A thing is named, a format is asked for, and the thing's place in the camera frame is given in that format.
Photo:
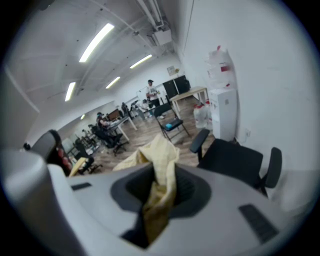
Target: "wall outlet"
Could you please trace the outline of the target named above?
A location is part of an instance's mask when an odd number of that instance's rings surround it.
[[[245,129],[245,136],[250,137],[251,131],[249,129]]]

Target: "chair armrest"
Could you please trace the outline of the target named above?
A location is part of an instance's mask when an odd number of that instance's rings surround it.
[[[201,146],[205,142],[209,133],[210,131],[208,129],[202,129],[193,139],[192,144],[190,146],[190,151],[193,153],[197,153],[199,150],[201,150]]]
[[[268,172],[265,175],[264,186],[273,189],[276,187],[280,178],[282,169],[282,152],[279,148],[273,147],[271,149],[270,162]]]

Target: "wooden desk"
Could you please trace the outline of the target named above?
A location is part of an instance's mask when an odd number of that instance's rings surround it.
[[[201,86],[192,87],[190,89],[190,91],[187,91],[187,92],[182,93],[182,94],[178,94],[178,95],[176,95],[176,96],[174,96],[174,97],[172,97],[170,99],[170,101],[173,103],[173,108],[175,110],[175,113],[176,113],[176,115],[178,116],[179,119],[181,119],[181,117],[180,117],[180,114],[179,114],[180,108],[179,108],[179,105],[178,105],[178,101],[182,100],[184,98],[190,97],[190,96],[192,96],[194,94],[197,94],[198,98],[199,98],[199,101],[202,102],[201,101],[201,97],[200,97],[200,93],[204,93],[205,99],[208,99],[207,88],[206,87],[201,87]]]

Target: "white cabinet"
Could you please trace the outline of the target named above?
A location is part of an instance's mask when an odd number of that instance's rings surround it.
[[[213,89],[209,91],[213,136],[232,141],[236,135],[237,90]]]

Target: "white t-shirt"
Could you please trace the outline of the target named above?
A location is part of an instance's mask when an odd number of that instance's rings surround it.
[[[147,103],[141,103],[141,101],[138,101],[135,104],[142,112],[145,112],[146,110],[148,110],[149,105]]]
[[[152,95],[150,96],[150,101],[158,99],[157,90],[153,85],[152,86],[148,85],[148,94]]]

